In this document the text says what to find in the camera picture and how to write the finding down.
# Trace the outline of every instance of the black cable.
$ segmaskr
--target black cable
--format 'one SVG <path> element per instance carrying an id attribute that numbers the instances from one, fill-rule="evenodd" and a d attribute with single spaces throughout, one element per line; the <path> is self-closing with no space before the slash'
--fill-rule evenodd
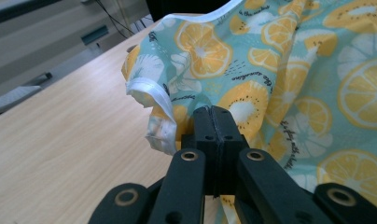
<path id="1" fill-rule="evenodd" d="M 114 27 L 116 28 L 116 30 L 122 35 L 124 36 L 125 38 L 127 38 L 127 36 L 125 36 L 120 30 L 119 28 L 117 27 L 116 23 L 118 23 L 120 26 L 122 26 L 124 29 L 128 30 L 131 34 L 134 35 L 134 32 L 132 32 L 130 29 L 128 29 L 126 26 L 124 26 L 123 24 L 121 24 L 118 20 L 114 19 L 114 17 L 112 17 L 112 15 L 109 14 L 109 12 L 107 11 L 107 9 L 105 8 L 104 4 L 101 2 L 101 0 L 95 0 L 96 3 L 98 3 L 98 5 L 104 10 L 104 12 L 107 14 L 107 16 L 109 17 L 109 19 L 112 21 Z"/>

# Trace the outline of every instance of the printed fabric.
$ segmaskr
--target printed fabric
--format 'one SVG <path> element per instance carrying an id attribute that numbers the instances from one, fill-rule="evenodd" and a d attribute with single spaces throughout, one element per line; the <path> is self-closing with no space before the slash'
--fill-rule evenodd
<path id="1" fill-rule="evenodd" d="M 122 73 L 127 94 L 153 107 L 153 148 L 173 155 L 193 110 L 218 105 L 302 188 L 336 182 L 377 206 L 377 0 L 234 0 L 168 15 Z M 232 201 L 222 198 L 229 223 Z"/>

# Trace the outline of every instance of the white fabric edge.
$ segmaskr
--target white fabric edge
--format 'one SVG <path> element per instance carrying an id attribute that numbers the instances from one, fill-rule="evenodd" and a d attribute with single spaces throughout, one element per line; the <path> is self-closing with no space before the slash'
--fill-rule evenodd
<path id="1" fill-rule="evenodd" d="M 169 14 L 164 17 L 164 19 L 175 18 L 184 21 L 191 21 L 191 22 L 209 22 L 217 20 L 220 16 L 225 15 L 226 13 L 230 12 L 232 8 L 238 6 L 243 0 L 231 0 L 226 3 L 223 7 L 216 9 L 213 12 L 202 16 L 179 16 L 174 14 Z"/>
<path id="2" fill-rule="evenodd" d="M 164 125 L 162 125 L 161 131 L 163 134 L 165 134 L 167 141 L 161 141 L 161 146 L 164 153 L 174 155 L 177 151 L 175 147 L 175 131 L 177 126 L 173 115 L 173 106 L 165 90 L 157 82 L 145 77 L 138 77 L 127 82 L 126 87 L 127 95 L 131 95 L 132 91 L 140 91 L 150 94 L 154 101 L 162 108 L 168 118 L 170 118 L 172 123 L 162 123 Z"/>

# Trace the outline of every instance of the screw hole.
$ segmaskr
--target screw hole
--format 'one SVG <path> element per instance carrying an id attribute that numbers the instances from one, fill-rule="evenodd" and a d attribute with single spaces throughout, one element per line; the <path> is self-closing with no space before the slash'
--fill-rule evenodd
<path id="1" fill-rule="evenodd" d="M 182 155 L 181 155 L 181 158 L 184 160 L 184 161 L 195 161 L 198 159 L 198 154 L 195 153 L 195 152 L 192 152 L 192 151 L 188 151 L 188 152 L 184 152 Z"/>
<path id="2" fill-rule="evenodd" d="M 168 224 L 179 224 L 182 221 L 182 214 L 179 212 L 170 212 L 166 215 L 165 221 Z"/>
<path id="3" fill-rule="evenodd" d="M 247 158 L 249 158 L 252 161 L 262 161 L 264 160 L 263 154 L 260 152 L 251 151 L 246 154 Z"/>
<path id="4" fill-rule="evenodd" d="M 125 189 L 116 195 L 115 203 L 118 206 L 128 206 L 135 203 L 138 197 L 135 189 Z"/>
<path id="5" fill-rule="evenodd" d="M 356 199 L 346 190 L 343 189 L 329 189 L 328 197 L 335 203 L 343 206 L 354 206 L 356 204 Z"/>

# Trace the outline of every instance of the wooden table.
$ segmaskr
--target wooden table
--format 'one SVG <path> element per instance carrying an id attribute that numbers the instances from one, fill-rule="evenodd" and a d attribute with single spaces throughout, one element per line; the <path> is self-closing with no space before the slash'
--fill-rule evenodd
<path id="1" fill-rule="evenodd" d="M 113 187 L 165 175 L 171 157 L 144 138 L 151 108 L 120 72 L 150 28 L 0 116 L 0 224 L 87 223 Z M 206 199 L 206 223 L 217 205 Z"/>

